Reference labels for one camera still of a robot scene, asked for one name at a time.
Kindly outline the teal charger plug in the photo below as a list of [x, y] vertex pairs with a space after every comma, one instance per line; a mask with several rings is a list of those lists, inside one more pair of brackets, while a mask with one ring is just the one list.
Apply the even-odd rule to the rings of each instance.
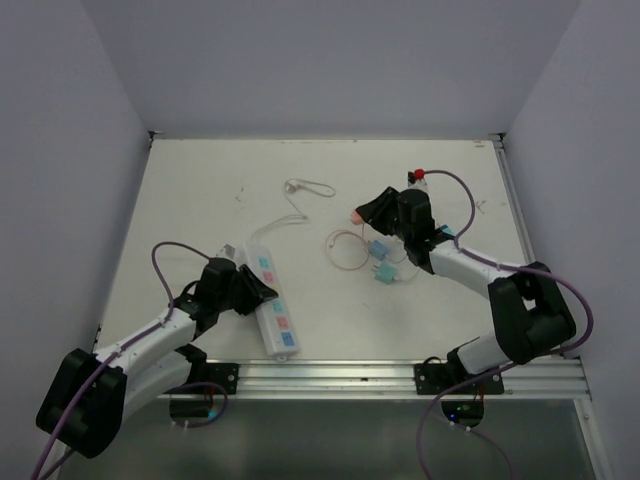
[[451, 228], [447, 225], [442, 225], [440, 227], [440, 231], [442, 233], [444, 233], [445, 235], [448, 235], [451, 238], [454, 238], [456, 236], [456, 234], [451, 230]]

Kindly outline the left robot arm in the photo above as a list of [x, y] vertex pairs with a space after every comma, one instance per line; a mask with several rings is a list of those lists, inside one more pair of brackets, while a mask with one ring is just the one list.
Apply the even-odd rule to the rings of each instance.
[[124, 420], [173, 389], [193, 393], [208, 379], [194, 340], [233, 310], [249, 315], [278, 298], [270, 273], [212, 258], [168, 308], [129, 337], [96, 352], [68, 353], [36, 416], [39, 429], [86, 458], [101, 454]]

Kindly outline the green charger plug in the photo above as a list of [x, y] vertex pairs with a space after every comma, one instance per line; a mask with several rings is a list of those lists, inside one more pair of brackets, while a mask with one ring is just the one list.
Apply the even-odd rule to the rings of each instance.
[[396, 281], [397, 268], [386, 262], [373, 266], [374, 279], [385, 285], [391, 285]]

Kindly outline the white power strip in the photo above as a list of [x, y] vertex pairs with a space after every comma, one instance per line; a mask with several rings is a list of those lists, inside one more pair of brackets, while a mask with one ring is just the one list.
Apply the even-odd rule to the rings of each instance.
[[270, 251], [263, 245], [247, 242], [244, 251], [251, 271], [276, 292], [276, 297], [262, 303], [255, 314], [267, 355], [285, 361], [299, 352], [300, 345], [274, 261]]

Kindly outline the orange charger plug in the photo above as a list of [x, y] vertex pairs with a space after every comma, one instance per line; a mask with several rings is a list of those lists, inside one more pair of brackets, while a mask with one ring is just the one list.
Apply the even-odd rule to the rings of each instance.
[[364, 223], [364, 220], [356, 210], [352, 211], [350, 220], [351, 220], [351, 223], [354, 225], [362, 225]]

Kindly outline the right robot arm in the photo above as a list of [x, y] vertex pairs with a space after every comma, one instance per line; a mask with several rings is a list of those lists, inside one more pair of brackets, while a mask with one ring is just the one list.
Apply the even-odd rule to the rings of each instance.
[[423, 362], [422, 375], [443, 390], [468, 392], [481, 374], [508, 363], [524, 365], [576, 334], [576, 324], [546, 265], [489, 266], [468, 256], [454, 235], [438, 227], [429, 195], [387, 188], [358, 206], [354, 221], [401, 240], [409, 261], [431, 275], [453, 280], [488, 300], [493, 330], [454, 348], [440, 364]]

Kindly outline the blue charger plug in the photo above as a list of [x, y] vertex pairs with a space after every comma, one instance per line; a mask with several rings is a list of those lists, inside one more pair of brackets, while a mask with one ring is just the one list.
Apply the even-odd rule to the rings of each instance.
[[384, 261], [389, 253], [389, 248], [379, 240], [368, 243], [369, 254], [378, 261]]

